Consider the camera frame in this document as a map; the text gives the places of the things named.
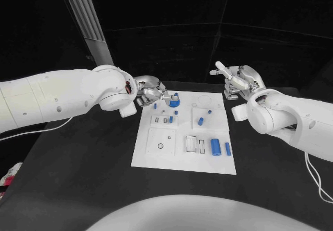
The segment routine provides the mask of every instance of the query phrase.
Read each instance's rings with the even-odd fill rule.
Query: blue cylinder
[[[230,147],[229,143],[225,143],[226,155],[230,156]]]
[[[203,118],[200,117],[197,124],[201,126],[203,125]]]
[[[214,156],[222,155],[222,153],[220,153],[220,141],[219,141],[219,139],[212,139],[210,140],[210,146],[212,146],[212,154]]]

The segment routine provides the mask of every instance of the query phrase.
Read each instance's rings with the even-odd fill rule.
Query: rectangular slot
[[[199,153],[204,154],[204,141],[199,141]]]
[[[186,136],[186,151],[196,153],[196,136]]]

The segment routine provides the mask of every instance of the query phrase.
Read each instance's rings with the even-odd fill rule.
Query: black tabletop
[[[165,82],[170,90],[222,93],[223,85]],[[147,198],[194,194],[263,207],[321,230],[333,229],[333,206],[317,196],[304,153],[235,122],[225,101],[236,175],[131,167],[141,108],[121,118],[96,105],[44,132],[0,201],[1,230],[85,230],[109,212]],[[56,127],[63,121],[52,122]],[[311,157],[330,186],[331,163]]]

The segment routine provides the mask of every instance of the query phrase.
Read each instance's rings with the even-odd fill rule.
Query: cable
[[[0,139],[0,141],[5,140],[5,139],[8,139],[8,138],[13,138],[13,137],[15,137],[15,136],[20,136],[20,135],[26,135],[26,134],[31,134],[31,133],[37,133],[37,132],[44,132],[44,131],[56,130],[57,128],[60,128],[60,127],[70,121],[70,119],[72,119],[72,117],[70,117],[69,120],[67,120],[59,127],[56,127],[56,128],[50,128],[50,129],[46,129],[46,130],[40,130],[40,131],[28,131],[28,132],[24,132],[24,133],[21,133],[21,134],[17,134],[17,135],[13,135],[13,136],[5,137],[5,138]]]
[[[311,175],[311,177],[312,177],[312,179],[314,179],[314,182],[315,182],[315,184],[317,184],[318,196],[320,196],[320,198],[321,198],[323,201],[325,201],[327,203],[333,204],[333,198],[328,196],[328,194],[327,194],[327,193],[324,192],[324,190],[321,189],[321,179],[320,179],[318,172],[317,172],[317,170],[315,170],[315,168],[314,168],[314,166],[312,166],[312,164],[311,164],[311,162],[310,162],[308,153],[304,152],[304,155],[305,155],[307,170],[308,170],[310,175]],[[312,173],[311,173],[311,171],[310,171],[308,164],[310,164],[310,166],[312,167],[314,172],[315,172],[315,174],[317,174],[318,182],[317,182],[317,180],[315,180],[315,178],[314,178],[314,175],[312,175]],[[323,198],[321,192],[325,194],[325,196],[330,198],[331,201],[327,201],[327,200]]]

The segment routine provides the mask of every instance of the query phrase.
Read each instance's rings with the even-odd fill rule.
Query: robotic hand
[[[121,117],[126,117],[137,112],[137,96],[139,106],[158,99],[170,106],[178,102],[155,77],[132,78],[111,65],[92,71],[52,71],[0,82],[0,133],[82,115],[96,104],[105,111],[119,110]]]
[[[249,66],[225,67],[210,74],[225,76],[225,96],[248,101],[232,108],[236,121],[248,119],[261,134],[281,138],[292,147],[333,162],[333,104],[295,98],[265,88],[259,74]]]
[[[141,107],[148,106],[157,100],[164,100],[167,106],[175,107],[178,105],[178,95],[168,95],[165,86],[154,76],[138,76],[134,78],[138,84],[137,104]]]

